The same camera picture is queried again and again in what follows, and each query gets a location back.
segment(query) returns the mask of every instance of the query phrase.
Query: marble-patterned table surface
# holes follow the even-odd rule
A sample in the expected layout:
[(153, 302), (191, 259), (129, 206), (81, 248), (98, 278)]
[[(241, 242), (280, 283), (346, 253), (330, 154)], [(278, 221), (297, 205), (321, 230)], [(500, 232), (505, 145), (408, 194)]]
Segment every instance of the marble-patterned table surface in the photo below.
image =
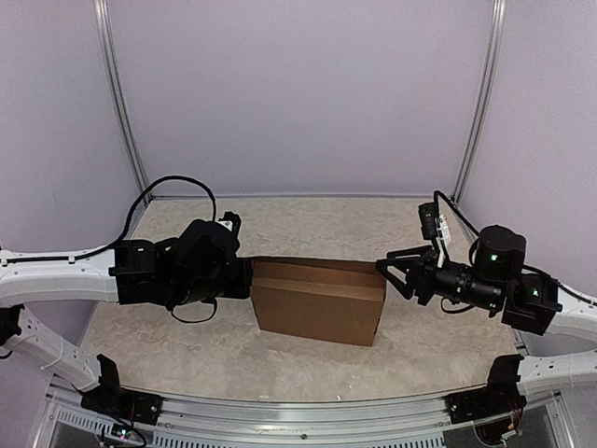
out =
[[(405, 199), (240, 199), (218, 201), (218, 216), (243, 219), (239, 255), (374, 260), (422, 245), (417, 205)], [(135, 232), (177, 236), (208, 201), (154, 201)], [(449, 213), (451, 257), (468, 243)], [(179, 307), (187, 319), (210, 305)], [(391, 287), (373, 347), (260, 331), (249, 300), (220, 300), (215, 318), (184, 325), (155, 305), (101, 303), (83, 347), (112, 358), (124, 385), (195, 397), (337, 401), (402, 397), (485, 382), (497, 356), (515, 353), (509, 329), (481, 310), (444, 315), (439, 298), (422, 307)]]

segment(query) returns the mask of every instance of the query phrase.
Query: white wall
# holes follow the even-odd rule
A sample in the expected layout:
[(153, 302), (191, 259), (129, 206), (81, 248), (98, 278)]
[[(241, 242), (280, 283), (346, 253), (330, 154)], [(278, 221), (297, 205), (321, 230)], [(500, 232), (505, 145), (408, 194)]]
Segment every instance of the white wall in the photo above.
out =
[(194, 175), (231, 195), (451, 189), (492, 10), (492, 0), (110, 2), (148, 177)]
[[(136, 194), (91, 1), (0, 2), (0, 242), (80, 249), (114, 239)], [(33, 305), (78, 342), (90, 302)], [(26, 446), (49, 377), (0, 361), (0, 445)]]
[[(479, 153), (463, 200), (479, 226), (527, 238), (527, 261), (597, 295), (597, 4), (508, 2)], [(526, 337), (540, 355), (587, 349)], [(595, 390), (567, 394), (581, 446), (594, 446)]]

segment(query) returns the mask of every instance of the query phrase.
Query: brown box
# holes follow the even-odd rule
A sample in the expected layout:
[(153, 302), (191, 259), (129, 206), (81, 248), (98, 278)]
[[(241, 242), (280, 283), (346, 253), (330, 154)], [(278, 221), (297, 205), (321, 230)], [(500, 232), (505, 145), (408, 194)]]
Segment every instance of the brown box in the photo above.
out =
[(374, 263), (259, 258), (251, 299), (259, 327), (266, 331), (372, 346), (385, 279)]

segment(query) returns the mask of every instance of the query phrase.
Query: beige table surface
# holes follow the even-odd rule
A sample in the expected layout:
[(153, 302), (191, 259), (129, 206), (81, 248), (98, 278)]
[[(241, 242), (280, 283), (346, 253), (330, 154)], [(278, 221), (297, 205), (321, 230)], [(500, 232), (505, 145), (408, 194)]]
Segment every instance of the beige table surface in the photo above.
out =
[[(218, 216), (243, 219), (240, 256), (374, 260), (423, 244), (419, 200), (241, 199), (218, 201)], [(208, 201), (154, 201), (135, 232), (152, 241), (177, 236)], [(452, 259), (468, 244), (449, 215)], [(210, 305), (179, 307), (198, 319)], [(184, 325), (155, 305), (101, 303), (84, 348), (117, 362), (124, 385), (195, 397), (271, 401), (337, 401), (419, 395), (485, 382), (493, 359), (514, 353), (499, 317), (473, 310), (444, 315), (391, 287), (373, 347), (311, 341), (260, 331), (251, 302), (220, 300), (215, 318)]]

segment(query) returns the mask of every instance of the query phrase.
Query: metal post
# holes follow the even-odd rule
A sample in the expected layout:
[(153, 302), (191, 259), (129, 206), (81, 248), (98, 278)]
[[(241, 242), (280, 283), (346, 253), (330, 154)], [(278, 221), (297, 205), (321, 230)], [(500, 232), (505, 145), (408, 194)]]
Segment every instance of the metal post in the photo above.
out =
[[(122, 85), (120, 84), (120, 76), (118, 74), (118, 65), (116, 52), (114, 49), (114, 39), (112, 36), (112, 27), (110, 25), (110, 13), (108, 10), (107, 0), (93, 0), (95, 8), (95, 20), (100, 34), (100, 45), (102, 53), (104, 54), (105, 69), (108, 75), (108, 83), (114, 100), (114, 106), (117, 112), (118, 124), (122, 132), (124, 146), (127, 151), (127, 156), (131, 164), (132, 174), (139, 189), (139, 192), (147, 188), (148, 182), (145, 169), (141, 163), (139, 151), (132, 134), (131, 121), (129, 120), (129, 112), (127, 110), (124, 95), (122, 93)], [(144, 199), (144, 205), (147, 206), (152, 200), (151, 194), (148, 194)]]
[(485, 53), (485, 64), (483, 66), (479, 95), (475, 105), (475, 114), (473, 115), (473, 122), (466, 140), (465, 156), (460, 165), (456, 187), (452, 194), (456, 204), (463, 198), (466, 182), (470, 176), (473, 160), (475, 159), (475, 154), (479, 147), (479, 139), (492, 93), (493, 79), (497, 67), (502, 33), (504, 31), (505, 12), (506, 0), (493, 0), (492, 26), (489, 34), (489, 41), (487, 43), (487, 51)]

